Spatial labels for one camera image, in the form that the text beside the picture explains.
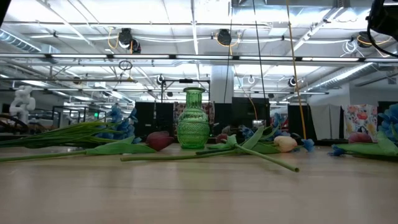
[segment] green glass vase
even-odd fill
[[[178,118],[177,137],[183,149],[203,149],[209,138],[209,120],[201,108],[201,94],[198,87],[184,89],[187,105]]]

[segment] ceiling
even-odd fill
[[[132,29],[133,37],[141,44],[142,54],[189,54],[189,55],[228,55],[228,47],[217,43],[214,39],[220,28],[229,29],[233,43],[232,55],[291,56],[290,32],[284,1],[256,2],[256,17],[251,1],[234,7],[232,16],[228,14],[229,0],[49,0],[49,8],[39,3],[40,0],[12,0],[6,18],[1,27],[34,45],[51,45],[62,54],[129,54],[129,51],[116,45],[116,35],[123,27]],[[369,13],[371,1],[351,1],[351,7],[344,8],[331,17],[328,13],[332,1],[293,1],[290,7],[293,44],[300,42],[308,32],[310,35],[295,49],[295,55],[300,57],[361,57],[375,55],[374,49],[357,48],[346,54],[347,40],[356,37],[359,31],[366,29],[365,17]],[[374,34],[376,40],[386,40],[385,35]],[[385,43],[388,47],[395,42]],[[1,53],[26,53],[10,44],[0,42]],[[50,67],[39,66],[30,60],[13,59],[41,73],[50,73]],[[162,74],[169,79],[192,78],[211,79],[211,63],[181,63],[180,65],[151,66],[151,60],[132,60],[142,62],[139,69],[134,66],[124,73],[124,78],[131,76],[138,83],[119,83],[118,88],[155,89],[157,77]],[[303,85],[310,85],[327,74],[347,65],[299,65],[297,77],[303,80]],[[262,88],[261,70],[258,63],[234,64],[235,88],[240,88],[239,81],[245,90],[260,90]],[[294,75],[292,65],[274,65],[263,63],[264,88],[266,90],[289,90],[287,80]],[[53,73],[59,72],[57,78],[115,78],[123,73],[117,66],[53,66]],[[51,83],[51,85],[67,85],[70,83]],[[107,88],[115,86],[116,82],[106,83]],[[93,88],[91,83],[83,82],[87,88]],[[194,84],[176,83],[169,90],[182,90]],[[131,100],[154,100],[153,95],[123,93]],[[183,99],[183,93],[176,93],[170,99]]]

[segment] table surface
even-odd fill
[[[67,149],[0,149],[0,157]],[[398,164],[330,157],[330,148],[271,155],[120,162],[75,156],[0,164],[0,222],[397,223]],[[173,144],[156,156],[192,154]]]

